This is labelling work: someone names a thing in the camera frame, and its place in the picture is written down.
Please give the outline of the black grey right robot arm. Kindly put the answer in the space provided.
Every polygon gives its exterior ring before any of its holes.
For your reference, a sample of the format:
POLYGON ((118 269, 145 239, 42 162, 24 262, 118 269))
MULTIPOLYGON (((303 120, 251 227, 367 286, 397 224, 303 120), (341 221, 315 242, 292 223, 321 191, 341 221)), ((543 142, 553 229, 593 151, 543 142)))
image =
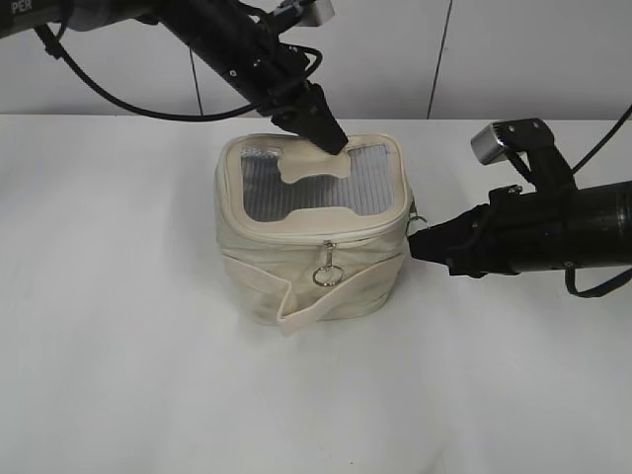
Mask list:
POLYGON ((408 238, 413 258, 453 276, 620 267, 631 262, 631 185, 520 194, 485 204, 408 238))

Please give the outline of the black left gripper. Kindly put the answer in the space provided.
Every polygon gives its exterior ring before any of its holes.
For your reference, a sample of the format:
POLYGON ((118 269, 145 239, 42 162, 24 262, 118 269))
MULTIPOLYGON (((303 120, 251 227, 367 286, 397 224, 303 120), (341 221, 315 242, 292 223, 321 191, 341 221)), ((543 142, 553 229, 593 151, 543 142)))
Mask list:
POLYGON ((321 52, 280 40, 311 14, 310 9, 192 9, 190 50, 247 101, 225 117, 255 111, 322 151, 340 154, 347 135, 321 86, 309 81, 321 52))

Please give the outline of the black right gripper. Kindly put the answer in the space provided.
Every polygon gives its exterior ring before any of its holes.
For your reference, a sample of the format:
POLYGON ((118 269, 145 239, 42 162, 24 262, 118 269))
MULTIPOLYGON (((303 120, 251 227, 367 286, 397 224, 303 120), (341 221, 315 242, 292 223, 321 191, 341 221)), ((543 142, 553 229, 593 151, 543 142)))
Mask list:
POLYGON ((578 222, 586 192, 513 195, 496 189, 490 201, 408 237, 414 259, 447 264, 452 276, 514 276, 584 269, 588 254, 578 222))

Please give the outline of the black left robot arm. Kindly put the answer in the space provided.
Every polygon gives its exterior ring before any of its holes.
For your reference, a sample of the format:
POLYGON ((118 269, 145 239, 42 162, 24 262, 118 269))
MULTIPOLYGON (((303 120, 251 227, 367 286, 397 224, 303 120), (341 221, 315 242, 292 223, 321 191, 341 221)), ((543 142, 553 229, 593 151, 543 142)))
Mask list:
POLYGON ((280 129, 336 155, 349 139, 331 112, 322 87, 311 82, 323 54, 281 41, 294 27, 317 28, 334 16, 329 1, 282 1, 265 11, 244 1, 4 1, 1 35, 32 30, 45 51, 63 60, 86 86, 111 104, 138 116, 180 122, 214 122, 256 112, 280 129), (70 56, 61 40, 69 31, 91 32, 125 21, 161 25, 242 98, 246 105, 210 115, 150 111, 98 85, 70 56))

